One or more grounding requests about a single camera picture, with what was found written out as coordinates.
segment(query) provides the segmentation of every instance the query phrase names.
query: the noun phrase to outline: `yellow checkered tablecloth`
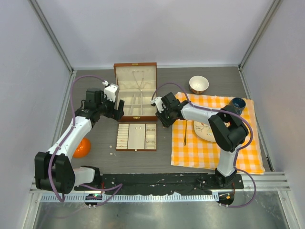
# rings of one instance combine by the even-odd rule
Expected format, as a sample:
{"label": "yellow checkered tablecloth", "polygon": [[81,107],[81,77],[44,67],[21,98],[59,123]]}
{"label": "yellow checkered tablecloth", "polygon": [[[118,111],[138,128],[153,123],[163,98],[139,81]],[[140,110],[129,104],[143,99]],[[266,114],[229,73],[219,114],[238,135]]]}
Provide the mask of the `yellow checkered tablecloth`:
{"label": "yellow checkered tablecloth", "polygon": [[[219,97],[208,95],[188,94],[194,104],[208,106],[213,108],[224,107],[229,104],[233,97]],[[180,102],[184,101],[185,95],[178,92],[176,98]],[[254,103],[252,100],[245,99],[246,107],[243,110],[242,117],[247,120],[253,129],[254,137],[252,143],[239,152],[236,166],[249,173],[263,174],[264,167],[260,150],[257,125],[254,112]],[[173,166],[194,167],[215,169],[219,162],[220,148],[216,142],[208,142],[195,134],[193,121],[187,122],[187,141],[183,145],[185,133],[185,121],[177,120],[173,124],[172,134],[172,163]],[[250,136],[246,137],[245,143],[249,141]]]}

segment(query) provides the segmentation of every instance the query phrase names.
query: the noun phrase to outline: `wall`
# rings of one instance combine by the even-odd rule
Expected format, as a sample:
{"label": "wall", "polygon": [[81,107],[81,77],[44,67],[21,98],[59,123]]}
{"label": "wall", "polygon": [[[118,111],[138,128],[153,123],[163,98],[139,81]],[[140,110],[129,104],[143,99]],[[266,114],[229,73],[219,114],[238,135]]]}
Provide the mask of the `wall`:
{"label": "wall", "polygon": [[50,147],[69,73],[26,0],[0,2],[0,222],[20,229],[34,157]]}
{"label": "wall", "polygon": [[244,73],[271,161],[284,171],[305,216],[305,2],[283,1]]}
{"label": "wall", "polygon": [[38,0],[73,67],[238,65],[272,0]]}

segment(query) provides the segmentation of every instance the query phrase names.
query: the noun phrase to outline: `orange ball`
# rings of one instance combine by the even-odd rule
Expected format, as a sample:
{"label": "orange ball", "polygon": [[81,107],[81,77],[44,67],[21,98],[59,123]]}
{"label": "orange ball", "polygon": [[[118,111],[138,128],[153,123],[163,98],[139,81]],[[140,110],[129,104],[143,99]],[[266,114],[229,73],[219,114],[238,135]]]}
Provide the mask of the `orange ball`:
{"label": "orange ball", "polygon": [[83,138],[81,143],[78,145],[77,149],[75,150],[73,157],[74,158],[82,158],[86,156],[91,149],[91,143],[87,138]]}

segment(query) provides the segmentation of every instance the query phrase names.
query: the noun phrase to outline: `robotic arm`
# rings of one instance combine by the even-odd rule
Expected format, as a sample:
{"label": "robotic arm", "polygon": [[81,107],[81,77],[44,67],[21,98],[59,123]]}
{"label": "robotic arm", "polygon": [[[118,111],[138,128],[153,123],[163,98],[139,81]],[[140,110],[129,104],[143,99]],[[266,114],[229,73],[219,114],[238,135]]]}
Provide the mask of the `robotic arm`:
{"label": "robotic arm", "polygon": [[80,107],[75,111],[75,125],[73,125],[72,120],[61,138],[47,152],[39,152],[35,156],[37,188],[52,191],[48,176],[48,165],[51,155],[60,142],[66,138],[72,126],[74,127],[73,131],[59,148],[53,161],[55,169],[52,169],[52,179],[56,189],[59,193],[68,194],[75,186],[80,184],[100,184],[100,171],[98,168],[83,166],[73,169],[71,159],[81,140],[94,127],[95,123],[99,121],[100,116],[103,115],[119,121],[124,115],[123,100],[120,100],[117,110],[114,108],[116,93],[119,87],[115,84],[108,84],[108,82],[103,84],[105,85],[104,91],[100,89],[87,90],[84,107]]}
{"label": "robotic arm", "polygon": [[[216,182],[220,187],[231,185],[237,172],[234,168],[236,148],[245,141],[248,135],[248,129],[243,122],[229,114],[207,111],[207,109],[198,108],[199,106],[193,107],[187,101],[181,103],[173,93],[156,97],[151,100],[151,105],[157,107],[156,116],[165,127],[170,127],[177,119],[194,120],[209,125],[216,143],[221,148],[219,164],[215,169]],[[235,113],[229,105],[221,110]]]}

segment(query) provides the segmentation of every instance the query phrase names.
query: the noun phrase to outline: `blue cup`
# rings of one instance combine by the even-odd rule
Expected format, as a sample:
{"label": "blue cup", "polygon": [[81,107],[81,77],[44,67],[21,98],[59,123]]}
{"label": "blue cup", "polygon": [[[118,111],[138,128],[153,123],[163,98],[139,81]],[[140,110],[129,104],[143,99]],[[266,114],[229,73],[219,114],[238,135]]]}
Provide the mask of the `blue cup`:
{"label": "blue cup", "polygon": [[234,108],[238,115],[241,115],[244,108],[246,107],[246,102],[241,98],[234,98],[230,101],[229,105]]}

